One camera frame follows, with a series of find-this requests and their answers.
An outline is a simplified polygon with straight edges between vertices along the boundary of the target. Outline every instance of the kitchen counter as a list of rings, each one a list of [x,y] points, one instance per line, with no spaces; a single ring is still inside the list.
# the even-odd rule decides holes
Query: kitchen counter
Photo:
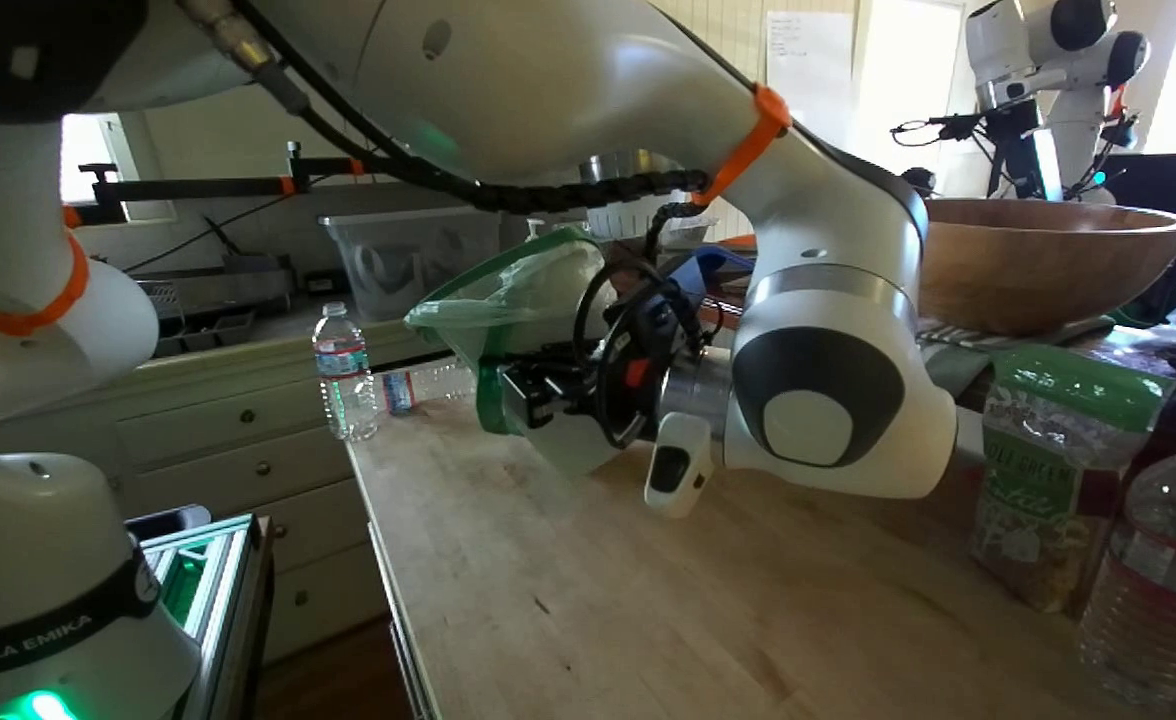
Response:
[[[639,503],[639,451],[559,478],[467,397],[346,457],[431,715],[1141,715],[969,561],[965,457],[918,503],[722,473],[687,519]]]

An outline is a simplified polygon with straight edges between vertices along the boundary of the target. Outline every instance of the plastic bottle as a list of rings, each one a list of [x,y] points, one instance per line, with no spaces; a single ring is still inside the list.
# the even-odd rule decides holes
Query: plastic bottle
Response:
[[[1176,457],[1127,487],[1077,651],[1102,693],[1176,713]]]
[[[311,360],[321,382],[321,403],[336,440],[375,428],[379,393],[366,363],[358,330],[346,319],[346,305],[325,305],[311,330]]]

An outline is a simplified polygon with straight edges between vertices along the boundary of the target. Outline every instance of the white cabinet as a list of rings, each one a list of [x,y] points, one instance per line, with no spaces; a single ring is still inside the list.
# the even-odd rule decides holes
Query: white cabinet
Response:
[[[425,352],[372,346],[379,363]],[[0,451],[98,463],[122,518],[205,503],[270,518],[262,661],[383,613],[342,446],[328,438],[303,339],[157,360],[98,393],[0,424]]]

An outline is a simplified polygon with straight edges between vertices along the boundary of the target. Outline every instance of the wooden table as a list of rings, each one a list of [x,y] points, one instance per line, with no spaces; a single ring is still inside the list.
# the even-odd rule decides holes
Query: wooden table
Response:
[[[918,503],[722,473],[664,519],[642,457],[559,478],[461,401],[346,451],[435,715],[1141,715],[969,561],[976,463]]]

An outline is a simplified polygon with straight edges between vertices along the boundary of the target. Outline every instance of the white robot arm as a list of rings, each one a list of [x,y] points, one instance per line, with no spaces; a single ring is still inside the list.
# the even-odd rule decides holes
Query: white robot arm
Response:
[[[467,202],[502,189],[493,202],[538,207],[545,184],[633,150],[708,174],[697,197],[722,193],[757,226],[759,255],[731,358],[717,363],[690,349],[667,363],[667,387],[722,378],[722,403],[656,397],[661,446],[677,463],[708,469],[705,446],[722,438],[731,463],[855,498],[924,498],[942,478],[954,410],[912,338],[918,197],[788,125],[767,93],[642,0],[0,4],[0,417],[131,367],[157,332],[149,300],[110,270],[79,265],[56,226],[56,117],[167,104],[243,76],[316,117],[283,68],[392,163]],[[744,145],[759,156],[726,174]],[[64,679],[90,715],[163,715],[188,669],[163,613],[70,630],[79,599],[131,568],[105,478],[42,457],[0,460],[0,568],[15,558],[42,571],[0,571],[0,705],[19,686]],[[30,638],[51,608],[64,646],[8,655],[4,639]]]
[[[1141,34],[1116,34],[1116,0],[990,0],[969,15],[978,111],[1020,197],[1061,202],[1102,145],[1125,145],[1125,107],[1102,107],[1147,65]]]

